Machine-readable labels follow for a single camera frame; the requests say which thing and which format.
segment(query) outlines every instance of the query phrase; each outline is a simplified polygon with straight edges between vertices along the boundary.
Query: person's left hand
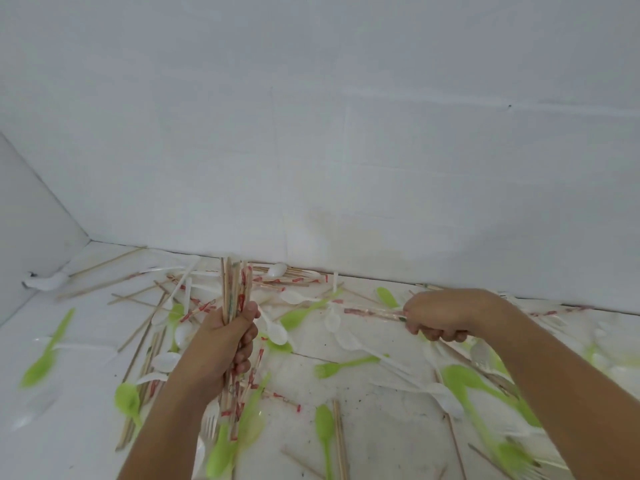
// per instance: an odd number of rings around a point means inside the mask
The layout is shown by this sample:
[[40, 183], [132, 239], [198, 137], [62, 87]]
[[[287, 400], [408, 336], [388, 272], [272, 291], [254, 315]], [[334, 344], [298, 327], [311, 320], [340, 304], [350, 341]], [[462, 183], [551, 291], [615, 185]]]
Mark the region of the person's left hand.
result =
[[231, 367], [236, 374], [249, 371], [249, 357], [260, 316], [258, 305], [250, 301], [229, 325], [222, 322], [222, 307], [207, 314], [200, 329], [171, 373], [167, 386], [178, 383], [180, 389], [212, 402], [222, 391], [224, 373]]

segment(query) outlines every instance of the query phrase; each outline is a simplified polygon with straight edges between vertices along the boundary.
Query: person's right hand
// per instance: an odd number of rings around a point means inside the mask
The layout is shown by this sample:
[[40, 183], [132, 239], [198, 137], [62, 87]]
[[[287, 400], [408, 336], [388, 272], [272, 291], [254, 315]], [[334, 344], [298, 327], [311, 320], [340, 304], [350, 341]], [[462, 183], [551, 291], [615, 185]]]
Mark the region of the person's right hand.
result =
[[464, 342], [467, 335], [482, 337], [487, 322], [505, 305], [512, 306], [487, 290], [426, 291], [406, 302], [406, 328], [414, 335], [422, 331], [429, 340]]

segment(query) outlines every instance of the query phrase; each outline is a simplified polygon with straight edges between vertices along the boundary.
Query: white floor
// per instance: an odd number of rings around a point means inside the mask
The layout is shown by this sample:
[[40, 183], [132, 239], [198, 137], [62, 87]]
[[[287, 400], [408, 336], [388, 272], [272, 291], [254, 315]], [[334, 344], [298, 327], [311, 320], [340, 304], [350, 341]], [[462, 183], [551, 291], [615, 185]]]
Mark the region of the white floor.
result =
[[[73, 259], [72, 268], [83, 269], [124, 250], [123, 246], [92, 242]], [[63, 291], [124, 276], [146, 266], [161, 264], [162, 259], [151, 251], [141, 251], [131, 258], [88, 273], [77, 282], [69, 283]], [[118, 346], [150, 310], [135, 303], [107, 306], [112, 299], [111, 293], [131, 293], [152, 284], [153, 279], [161, 278], [161, 272], [155, 276], [146, 275], [62, 302], [55, 300], [58, 292], [39, 292], [0, 328], [2, 478], [115, 478], [127, 452], [114, 452], [123, 417], [113, 405], [113, 393], [122, 380], [138, 340], [105, 365], [102, 363], [108, 358], [108, 353], [61, 351], [47, 384], [37, 386], [34, 391], [25, 391], [19, 389], [18, 383], [27, 367], [42, 353], [42, 345], [33, 339], [52, 333], [70, 307], [76, 307], [76, 315], [68, 329], [67, 339]], [[348, 288], [368, 296], [372, 296], [373, 289], [380, 285], [398, 296], [407, 295], [410, 289], [420, 290], [409, 285], [359, 278], [341, 280]], [[304, 289], [304, 293], [313, 296], [328, 287], [325, 284], [313, 286], [317, 293], [313, 289]], [[139, 298], [155, 303], [159, 292], [153, 290]], [[355, 303], [361, 302], [358, 300], [353, 299]], [[313, 313], [292, 333], [296, 351], [336, 361], [362, 356], [344, 352], [338, 347], [324, 329], [320, 320], [322, 313]], [[350, 315], [348, 327], [368, 345], [408, 364], [426, 380], [433, 377], [422, 356], [420, 339], [407, 333], [402, 325]], [[293, 355], [265, 357], [263, 370], [273, 373], [270, 387], [298, 401], [303, 408], [296, 413], [277, 401], [262, 402], [268, 425], [258, 443], [240, 458], [236, 478], [281, 480], [302, 477], [302, 469], [279, 453], [282, 446], [323, 471], [323, 456], [313, 418], [315, 406], [333, 397], [338, 397], [342, 403], [352, 479], [435, 479], [436, 472], [444, 465], [448, 465], [444, 479], [463, 478], [447, 421], [443, 420], [442, 412], [430, 397], [370, 385], [371, 378], [387, 374], [375, 364], [347, 369], [320, 381], [313, 375], [316, 363], [314, 359]], [[132, 378], [137, 378], [138, 369], [139, 365], [136, 365]], [[43, 388], [59, 383], [64, 384], [61, 398], [37, 421], [10, 433], [8, 427], [25, 401]], [[468, 448], [466, 434], [469, 432], [468, 425], [456, 425], [468, 480], [503, 478]]]

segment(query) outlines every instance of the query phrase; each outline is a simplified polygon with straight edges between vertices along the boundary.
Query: white wall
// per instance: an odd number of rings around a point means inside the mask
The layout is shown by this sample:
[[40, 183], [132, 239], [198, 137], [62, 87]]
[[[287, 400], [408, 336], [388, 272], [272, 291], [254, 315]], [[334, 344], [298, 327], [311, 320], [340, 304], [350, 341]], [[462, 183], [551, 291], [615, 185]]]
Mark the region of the white wall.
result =
[[32, 297], [21, 281], [48, 276], [89, 241], [0, 133], [0, 324]]
[[94, 239], [640, 311], [640, 0], [0, 4]]

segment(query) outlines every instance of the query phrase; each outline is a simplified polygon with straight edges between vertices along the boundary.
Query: white surface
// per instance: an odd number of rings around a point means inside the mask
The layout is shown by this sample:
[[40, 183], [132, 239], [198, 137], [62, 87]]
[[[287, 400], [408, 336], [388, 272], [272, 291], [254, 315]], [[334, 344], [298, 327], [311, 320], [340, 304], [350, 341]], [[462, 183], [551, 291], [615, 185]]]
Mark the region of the white surface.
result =
[[[84, 267], [89, 260], [116, 256], [122, 251], [119, 246], [92, 242], [71, 265]], [[76, 284], [84, 287], [148, 266], [149, 255], [149, 251], [142, 251], [129, 260], [87, 275], [82, 283]], [[50, 383], [58, 379], [64, 382], [62, 398], [36, 422], [15, 433], [9, 434], [5, 425], [13, 418], [14, 406], [28, 395], [18, 390], [17, 384], [24, 370], [41, 354], [42, 347], [33, 342], [34, 336], [50, 333], [68, 308], [75, 306], [76, 315], [67, 331], [69, 340], [99, 338], [113, 344], [122, 343], [148, 316], [149, 309], [135, 303], [106, 306], [110, 293], [133, 292], [148, 285], [153, 278], [135, 278], [60, 303], [55, 302], [55, 294], [38, 293], [0, 328], [0, 425], [3, 427], [0, 464], [3, 479], [112, 480], [116, 477], [126, 452], [113, 451], [123, 424], [121, 414], [113, 405], [113, 393], [122, 380], [137, 340], [103, 367], [99, 364], [104, 355], [98, 352], [61, 351]], [[350, 288], [370, 296], [373, 288], [380, 284], [357, 278], [344, 278], [344, 281]], [[384, 285], [397, 294], [410, 288], [396, 283]], [[316, 286], [318, 292], [326, 288], [326, 285]], [[140, 299], [156, 301], [159, 295], [159, 292], [151, 291]], [[322, 315], [320, 311], [310, 314], [292, 332], [300, 352], [336, 361], [361, 356], [340, 349], [324, 329]], [[433, 375], [422, 358], [421, 342], [408, 334], [402, 325], [355, 316], [348, 316], [345, 321], [372, 347], [412, 364], [412, 372], [431, 381]], [[132, 370], [132, 381], [138, 377], [142, 359], [140, 357]], [[265, 356], [262, 363], [273, 373], [270, 389], [300, 402], [303, 407], [297, 414], [292, 407], [279, 401], [262, 402], [267, 427], [258, 443], [240, 459], [239, 480], [300, 478], [300, 469], [279, 454], [283, 445], [321, 469], [322, 452], [313, 425], [314, 406], [336, 396], [342, 403], [352, 479], [387, 479], [398, 474], [407, 478], [428, 478], [435, 468], [440, 469], [445, 463], [449, 464], [446, 478], [461, 479], [451, 434], [436, 402], [426, 395], [381, 390], [370, 385], [368, 381], [372, 377], [394, 378], [376, 364], [346, 369], [320, 381], [313, 375], [313, 366], [318, 363], [313, 359], [272, 355]], [[474, 473], [473, 478], [494, 478], [492, 467], [468, 450], [463, 439], [461, 443], [467, 471]], [[34, 451], [38, 452], [37, 461], [33, 460]], [[332, 455], [334, 465], [337, 465], [335, 451]]]
[[640, 311], [640, 0], [0, 7], [0, 128], [94, 239]]
[[47, 277], [89, 238], [0, 133], [0, 323], [35, 290], [22, 280]]

